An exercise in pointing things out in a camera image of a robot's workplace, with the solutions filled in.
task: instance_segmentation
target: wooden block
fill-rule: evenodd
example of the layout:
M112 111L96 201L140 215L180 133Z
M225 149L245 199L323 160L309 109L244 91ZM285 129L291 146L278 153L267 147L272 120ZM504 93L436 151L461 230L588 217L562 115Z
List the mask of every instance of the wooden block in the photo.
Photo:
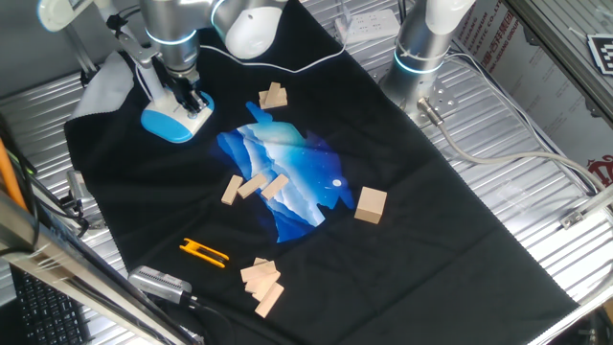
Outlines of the wooden block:
M230 183L228 183L228 187L226 187L226 191L223 193L221 197L221 202L226 205L232 205L234 202L234 198L237 196L237 191L240 185L242 184L242 177L233 175L230 179Z
M252 179L247 181L247 183L243 184L240 188L238 188L238 193L242 198L246 198L254 193L259 187L263 186L266 183L266 177L261 173L255 175Z
M249 283L251 282L255 282L255 281L257 282L255 282L253 286L249 287L249 290L247 290L247 287L246 287L245 291L253 293L253 298L261 302L261 300L266 295L266 292L268 292L268 290L272 288L273 284L277 283L277 281L279 280L279 277L281 277L281 273L275 272L273 274L268 274L261 278L249 281L247 282L247 285L249 285Z
M256 260L253 262L253 265L259 265L259 264L264 264L264 263L268 263L268 260L262 259L262 258L256 258Z
M277 176L277 178L275 178L274 181L270 182L268 187L261 191L261 196L263 196L266 200L270 200L281 190L281 188L287 184L287 182L289 182L289 178L281 173L279 176Z
M266 105L264 104L264 100L260 100L260 109L262 110L279 107L279 106L286 106L286 105L287 105L287 99L284 99L274 105Z
M275 262L268 262L244 268L240 271L240 276L242 277L242 282L247 283L250 280L273 274L276 271L277 267L275 267Z
M357 202L357 210L355 210L355 218L379 224L386 198L387 193L385 192L362 187L360 200Z
M275 283L272 285L268 293L261 300L260 304L256 308L256 313L261 317L266 317L270 310L274 307L275 303L284 292L284 287L280 286L279 283Z
M253 265L260 265L260 264L265 264L265 263L268 263L268 260L262 259L262 258L256 258L256 260L253 262ZM249 282L247 282L247 285L245 285L245 291L249 293L258 292L258 285L260 284L261 280L265 277L266 276L258 278L258 279L252 279Z
M268 89L268 95L266 95L266 105L274 105L277 103L277 96L279 96L279 90L281 85L278 82L271 82L270 89Z
M266 101L266 97L268 96L268 91L260 91L260 100L262 101ZM285 90L284 87L282 87L279 90L279 94L277 94L277 101L276 103L282 101L282 100L287 100L287 91Z

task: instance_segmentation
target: black cable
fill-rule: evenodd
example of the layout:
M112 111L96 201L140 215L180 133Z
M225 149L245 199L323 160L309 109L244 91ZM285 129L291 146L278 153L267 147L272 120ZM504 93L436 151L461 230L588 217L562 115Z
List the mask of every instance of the black cable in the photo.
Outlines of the black cable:
M67 213L62 213L56 209L54 209L53 207L51 207L50 205L42 202L42 201L38 201L40 203L40 205L44 206L47 211L53 213L54 215L60 216L60 217L64 217L66 219L73 219L75 220L79 225L80 225L80 232L77 235L78 238L83 237L83 235L85 235L85 233L87 232L87 230L89 229L89 221L87 221L87 219L85 219L83 217L83 212L81 210L79 210L79 214L77 216L73 216L73 215L69 215Z
M123 317L123 318L131 318L134 321L134 323L136 324L136 327L138 327L139 329L141 329L145 333L148 333L149 335L152 335L157 340L159 340L161 342L164 342L165 344L171 345L171 343L163 335L159 334L158 332L156 332L154 329L152 329L148 325L142 324L140 322L140 320L136 316L130 314L127 311L125 311L122 307L118 306L115 302L113 302L111 300L108 300L105 296L101 295L95 289L89 288L89 286L86 283L83 284L80 281L79 278L68 279L65 282L66 282L66 284L72 285L73 288L78 289L80 292L88 295L90 298L97 300L98 303L100 303L102 305L105 305L110 310L114 310L121 317Z
M0 132L0 135L2 135L2 141L3 142L6 141L14 145L15 150L13 154L15 155L15 157L17 157L17 160L19 160L19 167L21 168L21 172L16 173L15 175L19 175L25 181L24 184L25 184L26 190L21 191L21 193L26 198L26 200L28 200L28 209L30 213L32 214L32 217L34 218L34 237L32 239L32 250L31 250L31 252L34 252L34 249L36 248L36 244L38 243L38 235L40 233L40 223L38 219L38 209L36 207L36 197L34 196L34 190L32 189L31 177L30 177L30 174L28 173L28 167L26 165L26 157L23 155L21 150L17 149L16 141L11 132L11 128L9 127L9 123L6 121L6 119L4 118L2 114L0 114L0 127L2 128L2 131Z
M30 248L19 248L19 247L7 248L4 250L0 250L0 258L4 257L5 255L14 254L14 253L23 253L23 254L31 255L32 253L34 253L34 251Z
M232 325L232 322L230 322L230 320L224 314L222 314L221 312L217 310L214 310L213 308L209 308L209 307L202 306L202 305L198 305L198 306L199 307L197 307L197 309L194 309L194 311L210 311L223 320L223 322L228 326L228 329L230 330L230 334L232 335L231 344L236 345L237 344L237 333L234 330L234 326ZM202 328L204 329L203 331L206 333L206 326L204 324L202 324Z

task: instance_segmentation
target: blue printed graphic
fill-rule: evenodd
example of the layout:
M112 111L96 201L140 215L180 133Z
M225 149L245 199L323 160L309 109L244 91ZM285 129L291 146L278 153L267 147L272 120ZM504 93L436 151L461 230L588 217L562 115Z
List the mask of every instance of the blue printed graphic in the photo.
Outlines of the blue printed graphic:
M303 138L292 124L274 122L253 103L247 109L258 122L221 133L217 142L245 179L258 173L268 182L280 173L289 178L272 199L262 198L274 216L277 242L301 238L321 224L325 218L318 204L333 209L340 197L355 207L338 155L324 140L310 132Z

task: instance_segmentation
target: black cloth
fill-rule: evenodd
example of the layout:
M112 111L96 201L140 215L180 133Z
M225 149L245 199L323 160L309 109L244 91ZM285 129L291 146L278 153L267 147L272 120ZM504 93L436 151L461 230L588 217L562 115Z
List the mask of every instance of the black cloth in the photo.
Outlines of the black cloth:
M201 42L222 47L213 32ZM339 49L290 1L260 60L298 69ZM274 260L285 290L265 322L309 345L521 344L576 307L347 53L292 75L202 50L198 70L216 110L185 144L143 129L148 100L138 86L120 110L66 124L75 169L128 269L149 265L258 318L239 270L257 256ZM255 123L245 103L271 81L289 105L268 112L339 154L354 200L362 186L388 192L379 225L339 201L312 233L276 243L261 198L220 202L240 172L219 159L216 136ZM228 254L231 265L179 250L183 238ZM239 344L270 343L251 336L241 333Z

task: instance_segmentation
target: wooden cube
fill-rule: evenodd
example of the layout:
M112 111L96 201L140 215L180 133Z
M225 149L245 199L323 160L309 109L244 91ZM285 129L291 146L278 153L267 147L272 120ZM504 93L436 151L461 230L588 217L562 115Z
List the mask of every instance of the wooden cube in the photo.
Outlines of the wooden cube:
M268 260L262 259L262 258L256 258L256 260L253 262L253 265L259 265L263 263L268 263Z
M260 91L260 100L265 101L268 96L268 91ZM279 94L277 95L277 102L287 100L287 91L284 87L279 90Z
M369 221L374 224L379 224L381 215L383 215L383 207L387 193L374 190L368 187L362 187L360 200L357 202L357 210L355 210L355 218Z

